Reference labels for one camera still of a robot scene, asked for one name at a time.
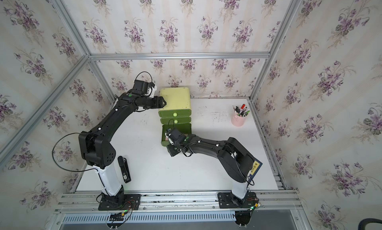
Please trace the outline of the green drawer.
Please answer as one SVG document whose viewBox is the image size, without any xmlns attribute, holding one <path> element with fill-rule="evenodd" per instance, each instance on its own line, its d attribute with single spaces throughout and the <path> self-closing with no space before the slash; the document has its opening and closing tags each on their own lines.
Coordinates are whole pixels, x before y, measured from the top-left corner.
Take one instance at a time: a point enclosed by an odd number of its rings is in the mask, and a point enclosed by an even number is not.
<svg viewBox="0 0 382 230">
<path fill-rule="evenodd" d="M 168 118 L 161 118 L 160 122 L 163 125 L 172 125 L 172 124 L 187 124 L 192 121 L 191 117 L 168 117 Z"/>
<path fill-rule="evenodd" d="M 171 118 L 171 117 L 189 117 L 192 114 L 191 109 L 173 109 L 165 110 L 161 109 L 158 111 L 161 118 Z"/>
<path fill-rule="evenodd" d="M 168 140 L 165 140 L 165 135 L 167 135 L 168 129 L 176 128 L 183 134 L 191 134 L 192 133 L 192 125 L 191 123 L 187 124 L 172 124 L 172 125 L 163 125 L 162 126 L 162 137 L 161 137 L 161 145 L 166 147 L 169 144 Z"/>
</svg>

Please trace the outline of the green top drawer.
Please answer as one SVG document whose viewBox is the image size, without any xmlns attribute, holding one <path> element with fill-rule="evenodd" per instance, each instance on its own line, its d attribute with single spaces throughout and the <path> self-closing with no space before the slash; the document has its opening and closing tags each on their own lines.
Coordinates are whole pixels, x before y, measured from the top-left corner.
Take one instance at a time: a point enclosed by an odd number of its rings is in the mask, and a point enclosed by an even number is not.
<svg viewBox="0 0 382 230">
<path fill-rule="evenodd" d="M 189 117 L 192 114 L 191 109 L 173 109 L 165 110 L 161 109 L 158 111 L 161 118 L 171 118 L 171 117 Z"/>
</svg>

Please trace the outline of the green bottom drawer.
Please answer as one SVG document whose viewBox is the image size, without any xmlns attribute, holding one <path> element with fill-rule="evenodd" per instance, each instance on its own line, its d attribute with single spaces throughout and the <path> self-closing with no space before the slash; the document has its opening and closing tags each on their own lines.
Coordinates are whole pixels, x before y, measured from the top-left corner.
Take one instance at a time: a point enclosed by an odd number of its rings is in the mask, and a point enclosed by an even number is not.
<svg viewBox="0 0 382 230">
<path fill-rule="evenodd" d="M 192 133 L 192 125 L 191 123 L 187 124 L 172 124 L 172 125 L 163 125 L 162 126 L 162 137 L 161 137 L 161 145 L 166 147 L 169 144 L 168 140 L 165 140 L 165 135 L 167 135 L 168 129 L 176 128 L 183 134 L 191 134 Z"/>
</svg>

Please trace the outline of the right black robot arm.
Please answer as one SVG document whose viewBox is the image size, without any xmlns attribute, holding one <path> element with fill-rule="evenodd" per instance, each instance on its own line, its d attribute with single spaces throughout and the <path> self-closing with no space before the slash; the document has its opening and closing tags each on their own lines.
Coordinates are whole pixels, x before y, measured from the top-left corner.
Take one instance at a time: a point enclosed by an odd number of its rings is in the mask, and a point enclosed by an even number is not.
<svg viewBox="0 0 382 230">
<path fill-rule="evenodd" d="M 167 151 L 172 157 L 182 153 L 185 157 L 203 154 L 218 159 L 234 182 L 232 198 L 242 202 L 249 194 L 249 186 L 254 185 L 254 176 L 263 165 L 233 137 L 228 140 L 205 139 L 195 134 L 185 134 L 175 125 L 165 129 L 165 137 L 169 141 Z"/>
</svg>

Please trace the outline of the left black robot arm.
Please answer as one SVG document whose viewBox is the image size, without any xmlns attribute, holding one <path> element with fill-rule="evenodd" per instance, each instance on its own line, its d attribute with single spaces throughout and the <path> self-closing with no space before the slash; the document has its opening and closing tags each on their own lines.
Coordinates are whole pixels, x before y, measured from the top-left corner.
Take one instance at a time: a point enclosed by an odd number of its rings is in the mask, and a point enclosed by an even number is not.
<svg viewBox="0 0 382 230">
<path fill-rule="evenodd" d="M 113 166 L 116 151 L 110 143 L 111 139 L 131 114 L 166 106 L 164 98 L 155 95 L 156 90 L 152 77 L 149 82 L 136 78 L 132 89 L 115 97 L 114 106 L 97 126 L 79 133 L 81 157 L 90 167 L 89 171 L 97 173 L 102 193 L 108 197 L 116 197 L 123 192 Z"/>
</svg>

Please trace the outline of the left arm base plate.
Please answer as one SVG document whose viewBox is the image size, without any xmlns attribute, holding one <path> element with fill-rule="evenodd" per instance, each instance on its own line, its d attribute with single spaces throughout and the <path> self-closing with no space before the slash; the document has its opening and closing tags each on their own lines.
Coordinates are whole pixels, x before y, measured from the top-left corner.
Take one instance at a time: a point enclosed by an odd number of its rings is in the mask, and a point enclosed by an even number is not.
<svg viewBox="0 0 382 230">
<path fill-rule="evenodd" d="M 108 196 L 101 193 L 99 200 L 99 211 L 119 211 L 119 210 L 138 210 L 140 205 L 140 194 L 124 194 L 124 196 Z"/>
</svg>

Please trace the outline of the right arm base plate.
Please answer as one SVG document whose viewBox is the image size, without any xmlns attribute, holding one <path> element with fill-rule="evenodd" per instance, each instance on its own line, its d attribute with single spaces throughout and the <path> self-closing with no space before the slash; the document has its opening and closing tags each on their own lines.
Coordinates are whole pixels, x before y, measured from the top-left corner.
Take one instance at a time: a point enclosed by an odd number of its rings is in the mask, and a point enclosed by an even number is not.
<svg viewBox="0 0 382 230">
<path fill-rule="evenodd" d="M 243 199 L 236 197 L 232 192 L 218 192 L 220 209 L 249 209 L 260 207 L 260 200 L 254 192 L 247 192 Z"/>
</svg>

